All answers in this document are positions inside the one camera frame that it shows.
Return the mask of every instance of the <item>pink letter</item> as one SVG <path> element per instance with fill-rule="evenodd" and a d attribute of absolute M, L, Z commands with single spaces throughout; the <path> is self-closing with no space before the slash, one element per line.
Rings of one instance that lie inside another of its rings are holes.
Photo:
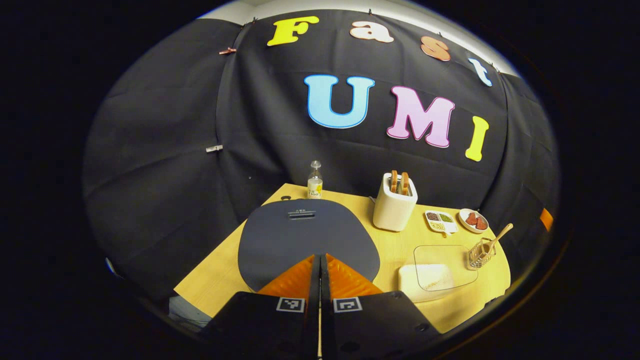
<path fill-rule="evenodd" d="M 427 143 L 437 147 L 449 146 L 449 119 L 451 111 L 456 107 L 451 100 L 437 97 L 424 111 L 414 89 L 394 86 L 391 92 L 397 98 L 396 119 L 394 125 L 387 129 L 387 135 L 398 139 L 408 138 L 409 130 L 406 125 L 408 120 L 411 123 L 414 139 L 420 140 L 431 126 L 431 131 L 426 137 Z"/>

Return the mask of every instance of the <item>dark gray placemat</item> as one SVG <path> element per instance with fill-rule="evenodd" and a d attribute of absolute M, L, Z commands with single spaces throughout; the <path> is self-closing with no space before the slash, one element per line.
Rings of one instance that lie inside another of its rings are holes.
<path fill-rule="evenodd" d="M 329 253 L 372 281 L 380 257 L 369 233 L 343 205 L 319 199 L 272 202 L 247 219 L 238 248 L 244 281 L 259 291 L 313 254 Z"/>

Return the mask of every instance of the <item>orange tag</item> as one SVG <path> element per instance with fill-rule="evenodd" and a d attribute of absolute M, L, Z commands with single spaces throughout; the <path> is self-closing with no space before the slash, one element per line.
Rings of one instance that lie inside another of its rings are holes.
<path fill-rule="evenodd" d="M 540 220 L 542 220 L 542 224 L 545 224 L 547 231 L 551 231 L 551 225 L 554 223 L 554 217 L 547 211 L 547 209 L 542 209 L 542 214 L 540 214 Z"/>

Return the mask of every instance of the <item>metal clip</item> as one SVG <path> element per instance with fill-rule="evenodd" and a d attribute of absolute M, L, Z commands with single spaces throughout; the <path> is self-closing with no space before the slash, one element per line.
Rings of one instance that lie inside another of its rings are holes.
<path fill-rule="evenodd" d="M 214 152 L 218 150 L 222 150 L 222 145 L 216 145 L 216 146 L 206 148 L 207 152 Z"/>
<path fill-rule="evenodd" d="M 230 53 L 234 53 L 234 52 L 236 52 L 235 49 L 232 49 L 232 48 L 228 47 L 227 50 L 222 50 L 218 54 L 224 55 L 224 54 L 230 54 Z"/>

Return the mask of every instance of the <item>blue letter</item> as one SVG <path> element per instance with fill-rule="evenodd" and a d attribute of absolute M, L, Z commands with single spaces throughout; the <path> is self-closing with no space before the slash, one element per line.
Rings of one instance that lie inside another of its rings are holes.
<path fill-rule="evenodd" d="M 478 77 L 480 78 L 480 80 L 482 80 L 482 82 L 486 85 L 486 86 L 491 86 L 491 80 L 487 79 L 486 77 L 486 69 L 484 68 L 484 66 L 480 65 L 480 61 L 477 61 L 476 59 L 472 59 L 469 58 L 469 62 L 474 64 L 474 67 L 476 68 L 476 73 L 478 74 Z"/>
<path fill-rule="evenodd" d="M 307 109 L 313 121 L 325 127 L 345 129 L 361 123 L 367 116 L 369 107 L 369 88 L 375 81 L 361 76 L 351 76 L 347 84 L 353 87 L 353 105 L 346 114 L 334 113 L 331 110 L 332 87 L 338 83 L 338 78 L 332 75 L 309 75 L 305 84 L 309 86 L 309 100 Z"/>

